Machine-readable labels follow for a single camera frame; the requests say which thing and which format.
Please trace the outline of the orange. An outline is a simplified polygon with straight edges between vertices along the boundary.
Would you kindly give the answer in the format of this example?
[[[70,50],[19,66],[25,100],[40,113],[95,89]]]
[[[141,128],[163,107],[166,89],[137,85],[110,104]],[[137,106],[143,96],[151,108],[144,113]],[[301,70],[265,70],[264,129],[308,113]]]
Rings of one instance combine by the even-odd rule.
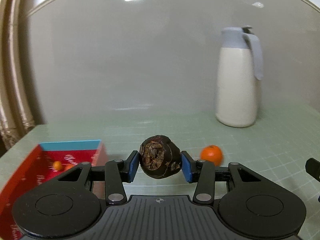
[[[220,166],[223,161],[223,153],[216,145],[209,145],[202,149],[200,159],[210,161],[215,166]]]

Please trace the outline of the dark mangosteen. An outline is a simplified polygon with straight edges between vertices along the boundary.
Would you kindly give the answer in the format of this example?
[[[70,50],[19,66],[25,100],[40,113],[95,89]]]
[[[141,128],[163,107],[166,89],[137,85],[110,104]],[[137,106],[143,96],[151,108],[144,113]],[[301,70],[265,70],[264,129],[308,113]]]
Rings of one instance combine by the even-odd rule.
[[[139,163],[144,173],[151,178],[167,178],[181,170],[181,151],[169,137],[155,135],[142,142]]]

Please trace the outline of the small kumquat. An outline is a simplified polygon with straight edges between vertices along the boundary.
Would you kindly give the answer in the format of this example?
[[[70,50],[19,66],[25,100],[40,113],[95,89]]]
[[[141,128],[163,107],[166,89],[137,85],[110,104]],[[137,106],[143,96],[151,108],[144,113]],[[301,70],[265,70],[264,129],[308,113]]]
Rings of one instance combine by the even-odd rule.
[[[60,161],[53,162],[53,169],[56,171],[61,171],[63,168],[63,165]]]

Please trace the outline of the red strawberry-like fruit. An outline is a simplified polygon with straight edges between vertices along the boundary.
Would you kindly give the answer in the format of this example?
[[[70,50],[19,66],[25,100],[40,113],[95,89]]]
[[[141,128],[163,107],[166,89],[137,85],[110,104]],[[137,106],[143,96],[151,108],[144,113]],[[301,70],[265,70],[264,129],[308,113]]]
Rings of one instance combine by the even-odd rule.
[[[67,165],[65,165],[64,171],[67,171],[68,169],[73,168],[73,167],[74,167],[73,164],[67,164]]]

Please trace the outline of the green grid table mat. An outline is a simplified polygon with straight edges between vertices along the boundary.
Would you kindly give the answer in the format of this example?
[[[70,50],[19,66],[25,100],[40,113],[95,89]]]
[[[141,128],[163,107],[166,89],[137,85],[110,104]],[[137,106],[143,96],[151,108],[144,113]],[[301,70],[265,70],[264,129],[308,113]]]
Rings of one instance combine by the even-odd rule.
[[[212,112],[117,112],[100,118],[39,125],[1,157],[1,185],[40,142],[99,139],[110,159],[125,159],[146,138],[158,134],[169,137],[193,158],[198,158],[204,147],[217,145],[223,151],[224,165],[241,163],[292,191],[307,209],[300,236],[319,239],[319,182],[305,171],[309,158],[319,158],[319,113],[300,103],[265,106],[249,128],[227,127]]]

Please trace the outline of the colourful cardboard box tray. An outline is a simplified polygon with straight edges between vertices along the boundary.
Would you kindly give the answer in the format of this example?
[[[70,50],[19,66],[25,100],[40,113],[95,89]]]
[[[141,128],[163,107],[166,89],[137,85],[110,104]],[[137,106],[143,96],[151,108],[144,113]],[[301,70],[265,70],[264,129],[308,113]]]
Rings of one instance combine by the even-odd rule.
[[[101,140],[39,143],[1,189],[1,239],[22,236],[11,214],[12,205],[19,196],[61,174],[67,164],[75,166],[87,161],[92,166],[103,166],[107,159]],[[55,161],[62,163],[61,171],[53,169]]]

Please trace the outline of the white thermos jug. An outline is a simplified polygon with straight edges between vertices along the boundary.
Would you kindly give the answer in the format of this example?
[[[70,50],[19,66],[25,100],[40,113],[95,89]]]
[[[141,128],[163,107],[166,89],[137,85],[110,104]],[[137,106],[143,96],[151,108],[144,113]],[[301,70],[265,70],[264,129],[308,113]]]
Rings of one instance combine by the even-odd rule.
[[[215,116],[226,126],[244,128],[255,123],[263,79],[263,52],[251,26],[221,31],[217,67]]]

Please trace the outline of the beige satin curtain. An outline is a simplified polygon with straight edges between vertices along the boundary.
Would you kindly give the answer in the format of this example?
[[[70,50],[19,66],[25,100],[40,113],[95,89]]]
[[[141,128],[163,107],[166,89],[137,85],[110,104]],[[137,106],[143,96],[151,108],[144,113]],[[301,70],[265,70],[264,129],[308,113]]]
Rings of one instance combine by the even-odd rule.
[[[7,150],[35,127],[21,72],[20,3],[1,0],[1,139]]]

